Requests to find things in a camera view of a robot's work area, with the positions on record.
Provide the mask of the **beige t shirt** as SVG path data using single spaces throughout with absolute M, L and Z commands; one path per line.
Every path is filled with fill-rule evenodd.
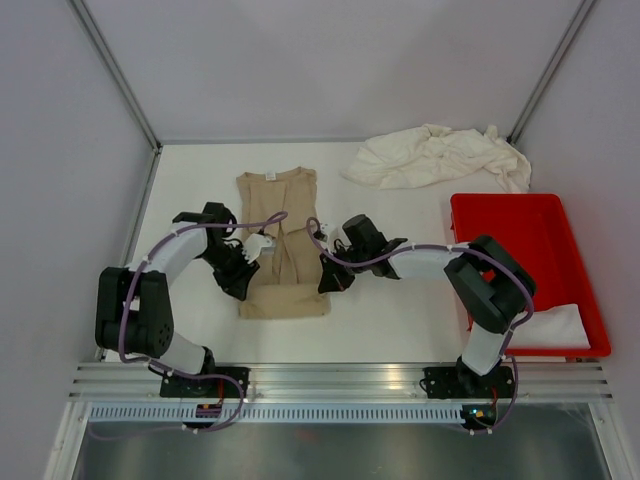
M 277 212 L 287 217 L 264 228 L 275 249 L 257 259 L 239 315 L 249 320 L 321 317 L 330 312 L 330 299 L 318 292 L 322 275 L 319 252 L 306 230 L 316 215 L 317 173 L 297 167 L 264 174 L 246 172 L 236 179 L 242 201 L 242 221 L 256 223 Z

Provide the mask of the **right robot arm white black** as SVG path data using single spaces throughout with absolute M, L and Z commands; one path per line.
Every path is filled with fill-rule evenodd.
M 469 395 L 491 385 L 514 330 L 534 313 L 535 281 L 491 236 L 454 245 L 388 239 L 364 214 L 343 224 L 347 243 L 315 217 L 306 220 L 306 230 L 320 252 L 320 293 L 342 292 L 364 272 L 390 280 L 449 282 L 472 321 L 456 371 L 459 388 Z

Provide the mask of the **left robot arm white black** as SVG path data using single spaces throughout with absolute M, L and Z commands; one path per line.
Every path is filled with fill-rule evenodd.
M 173 232 L 142 260 L 105 268 L 98 281 L 95 340 L 99 347 L 184 372 L 183 383 L 206 396 L 218 384 L 212 351 L 175 330 L 170 286 L 194 260 L 212 269 L 223 293 L 244 301 L 259 270 L 242 241 L 233 239 L 236 217 L 222 203 L 174 217 Z

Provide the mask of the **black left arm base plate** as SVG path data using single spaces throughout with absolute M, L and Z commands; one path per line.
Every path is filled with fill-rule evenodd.
M 234 379 L 244 394 L 249 386 L 250 369 L 248 367 L 220 366 L 215 373 Z M 228 380 L 193 380 L 180 376 L 163 376 L 160 387 L 161 398 L 220 398 L 239 399 L 237 388 Z

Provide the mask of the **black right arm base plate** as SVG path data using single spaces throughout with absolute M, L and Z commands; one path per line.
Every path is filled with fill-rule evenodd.
M 497 366 L 484 376 L 464 365 L 425 367 L 420 386 L 429 399 L 506 399 L 515 392 L 515 377 L 508 366 Z

